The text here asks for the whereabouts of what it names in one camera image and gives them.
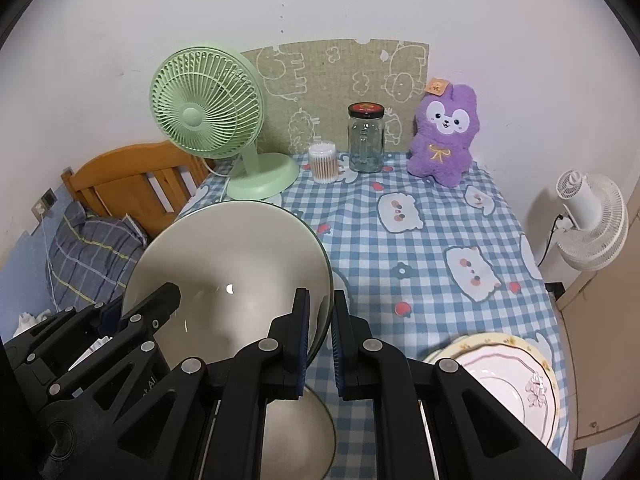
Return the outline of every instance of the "purple plush toy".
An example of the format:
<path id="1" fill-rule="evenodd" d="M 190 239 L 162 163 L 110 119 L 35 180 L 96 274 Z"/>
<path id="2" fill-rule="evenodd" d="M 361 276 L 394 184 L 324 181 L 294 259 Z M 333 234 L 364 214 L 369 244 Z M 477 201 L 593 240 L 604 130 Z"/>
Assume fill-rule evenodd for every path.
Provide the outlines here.
<path id="1" fill-rule="evenodd" d="M 425 95 L 415 120 L 418 131 L 409 146 L 407 170 L 456 187 L 471 166 L 469 146 L 480 129 L 476 93 L 469 86 L 449 84 L 440 97 Z"/>

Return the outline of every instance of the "pillow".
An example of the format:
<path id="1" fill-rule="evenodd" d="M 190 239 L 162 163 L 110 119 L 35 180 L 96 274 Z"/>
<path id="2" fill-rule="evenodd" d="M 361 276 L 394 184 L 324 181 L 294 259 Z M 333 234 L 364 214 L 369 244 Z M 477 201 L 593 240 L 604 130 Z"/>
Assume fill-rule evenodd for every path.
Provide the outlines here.
<path id="1" fill-rule="evenodd" d="M 128 215 L 103 218 L 72 202 L 49 247 L 47 275 L 59 310 L 108 303 L 122 295 L 148 245 L 142 228 Z"/>

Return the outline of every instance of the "black power cord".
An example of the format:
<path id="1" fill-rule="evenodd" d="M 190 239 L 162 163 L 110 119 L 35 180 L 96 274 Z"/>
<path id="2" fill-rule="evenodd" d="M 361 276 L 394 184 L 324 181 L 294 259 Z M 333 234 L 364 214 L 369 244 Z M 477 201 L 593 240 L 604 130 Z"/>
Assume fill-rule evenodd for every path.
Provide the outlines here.
<path id="1" fill-rule="evenodd" d="M 545 253 L 542 255 L 542 259 L 540 260 L 540 263 L 538 264 L 538 266 L 542 265 L 542 262 L 545 261 L 546 254 L 549 252 L 549 247 L 551 247 L 551 238 L 554 237 L 554 233 L 558 229 L 556 227 L 556 222 L 558 222 L 558 220 L 562 220 L 563 218 L 564 217 L 562 215 L 556 216 L 556 219 L 554 220 L 554 224 L 551 226 L 551 234 L 549 235 L 549 238 L 546 241 Z"/>

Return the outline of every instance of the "fan base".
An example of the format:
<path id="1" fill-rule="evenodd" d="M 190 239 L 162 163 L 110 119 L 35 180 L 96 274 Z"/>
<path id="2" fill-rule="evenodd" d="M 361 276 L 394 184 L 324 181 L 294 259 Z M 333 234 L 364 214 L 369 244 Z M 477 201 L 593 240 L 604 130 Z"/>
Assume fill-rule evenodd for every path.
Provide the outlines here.
<path id="1" fill-rule="evenodd" d="M 287 189 L 300 174 L 296 161 L 282 153 L 261 153 L 258 162 L 258 173 L 247 174 L 244 161 L 238 161 L 229 179 L 227 195 L 235 200 L 262 200 Z"/>

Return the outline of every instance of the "wooden bed frame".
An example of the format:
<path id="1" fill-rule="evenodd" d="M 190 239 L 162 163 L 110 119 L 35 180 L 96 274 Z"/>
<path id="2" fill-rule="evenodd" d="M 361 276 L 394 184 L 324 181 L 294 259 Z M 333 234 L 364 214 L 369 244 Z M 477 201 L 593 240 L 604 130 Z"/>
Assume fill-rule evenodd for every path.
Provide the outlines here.
<path id="1" fill-rule="evenodd" d="M 100 216 L 129 214 L 155 237 L 167 228 L 191 195 L 178 168 L 185 167 L 199 186 L 209 174 L 202 160 L 176 148 L 168 140 L 134 144 L 103 153 L 78 172 L 60 176 L 73 199 Z M 151 186 L 152 174 L 174 212 L 168 212 Z"/>

